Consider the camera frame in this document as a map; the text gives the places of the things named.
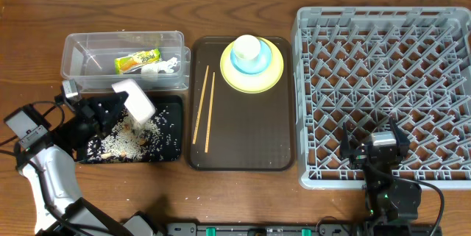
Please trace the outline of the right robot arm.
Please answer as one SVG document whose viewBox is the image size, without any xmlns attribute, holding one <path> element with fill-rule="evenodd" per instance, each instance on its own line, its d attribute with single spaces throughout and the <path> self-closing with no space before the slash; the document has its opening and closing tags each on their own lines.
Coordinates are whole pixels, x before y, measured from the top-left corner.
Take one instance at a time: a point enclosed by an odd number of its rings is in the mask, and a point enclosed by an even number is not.
<svg viewBox="0 0 471 236">
<path fill-rule="evenodd" d="M 392 174 L 409 151 L 410 141 L 392 118 L 390 130 L 375 132 L 354 147 L 342 126 L 342 159 L 360 170 L 365 180 L 365 205 L 369 217 L 352 228 L 351 235 L 411 235 L 411 222 L 418 218 L 422 189 L 415 182 Z"/>
</svg>

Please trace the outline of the white cup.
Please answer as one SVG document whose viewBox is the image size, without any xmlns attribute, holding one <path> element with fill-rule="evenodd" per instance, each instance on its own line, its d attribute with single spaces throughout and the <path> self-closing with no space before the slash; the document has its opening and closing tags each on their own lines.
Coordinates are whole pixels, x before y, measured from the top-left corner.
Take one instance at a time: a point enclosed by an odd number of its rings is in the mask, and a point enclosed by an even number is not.
<svg viewBox="0 0 471 236">
<path fill-rule="evenodd" d="M 235 39 L 232 50 L 240 60 L 253 60 L 260 54 L 261 44 L 253 35 L 242 35 Z"/>
</svg>

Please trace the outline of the white small bowl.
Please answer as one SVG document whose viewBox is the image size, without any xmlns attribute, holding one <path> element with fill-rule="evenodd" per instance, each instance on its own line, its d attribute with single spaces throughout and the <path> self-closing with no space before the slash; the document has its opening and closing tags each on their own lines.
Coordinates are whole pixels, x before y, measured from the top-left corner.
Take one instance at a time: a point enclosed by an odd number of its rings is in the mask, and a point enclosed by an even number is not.
<svg viewBox="0 0 471 236">
<path fill-rule="evenodd" d="M 125 92 L 128 94 L 124 106 L 135 124 L 143 126 L 155 114 L 154 104 L 134 79 L 125 79 L 114 83 L 112 89 L 115 93 Z"/>
</svg>

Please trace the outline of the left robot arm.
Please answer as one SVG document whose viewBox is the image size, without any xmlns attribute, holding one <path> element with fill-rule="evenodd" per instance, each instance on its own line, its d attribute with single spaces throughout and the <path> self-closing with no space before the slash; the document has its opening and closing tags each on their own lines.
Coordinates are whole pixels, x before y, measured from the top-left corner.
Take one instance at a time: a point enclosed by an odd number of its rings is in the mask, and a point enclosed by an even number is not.
<svg viewBox="0 0 471 236">
<path fill-rule="evenodd" d="M 136 116 L 152 107 L 145 93 L 113 93 L 83 99 L 65 93 L 50 102 L 58 110 L 68 107 L 74 117 L 53 127 L 34 104 L 24 105 L 4 122 L 15 133 L 10 155 L 16 169 L 28 179 L 37 211 L 37 235 L 166 235 L 143 212 L 120 223 L 89 201 L 79 188 L 74 151 L 92 137 L 105 137 L 122 110 Z"/>
</svg>

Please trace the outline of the white napkin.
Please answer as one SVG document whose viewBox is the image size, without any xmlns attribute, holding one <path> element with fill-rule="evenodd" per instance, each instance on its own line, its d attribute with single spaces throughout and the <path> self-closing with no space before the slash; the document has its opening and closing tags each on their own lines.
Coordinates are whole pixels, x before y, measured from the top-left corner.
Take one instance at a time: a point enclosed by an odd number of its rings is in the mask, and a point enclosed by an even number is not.
<svg viewBox="0 0 471 236">
<path fill-rule="evenodd" d="M 175 74 L 177 65 L 178 59 L 176 57 L 146 64 L 141 68 L 141 76 L 144 80 L 154 82 L 167 74 Z"/>
</svg>

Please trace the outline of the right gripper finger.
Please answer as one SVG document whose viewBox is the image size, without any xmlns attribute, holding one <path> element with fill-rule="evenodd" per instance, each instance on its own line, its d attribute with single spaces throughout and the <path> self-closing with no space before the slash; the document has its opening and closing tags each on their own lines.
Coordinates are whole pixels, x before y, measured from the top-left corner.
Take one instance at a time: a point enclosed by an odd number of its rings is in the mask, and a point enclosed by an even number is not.
<svg viewBox="0 0 471 236">
<path fill-rule="evenodd" d="M 389 124 L 391 127 L 391 131 L 395 137 L 399 151 L 408 151 L 410 146 L 410 140 L 408 139 L 407 135 L 399 128 L 393 117 L 389 118 Z"/>
<path fill-rule="evenodd" d="M 346 159 L 346 158 L 350 158 L 350 156 L 353 154 L 353 148 L 350 146 L 346 123 L 343 123 L 342 130 L 343 130 L 343 135 L 341 137 L 341 142 L 339 145 L 339 152 L 340 152 L 340 157 L 342 159 Z"/>
</svg>

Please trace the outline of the green snack wrapper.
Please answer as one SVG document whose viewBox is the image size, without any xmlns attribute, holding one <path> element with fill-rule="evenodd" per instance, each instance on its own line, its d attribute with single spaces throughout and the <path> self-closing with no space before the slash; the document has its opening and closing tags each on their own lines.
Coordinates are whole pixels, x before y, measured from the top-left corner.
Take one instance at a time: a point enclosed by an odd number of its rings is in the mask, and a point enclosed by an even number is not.
<svg viewBox="0 0 471 236">
<path fill-rule="evenodd" d="M 146 64 L 160 61 L 161 55 L 159 49 L 137 51 L 125 57 L 116 58 L 114 60 L 115 72 L 116 74 L 126 74 Z"/>
</svg>

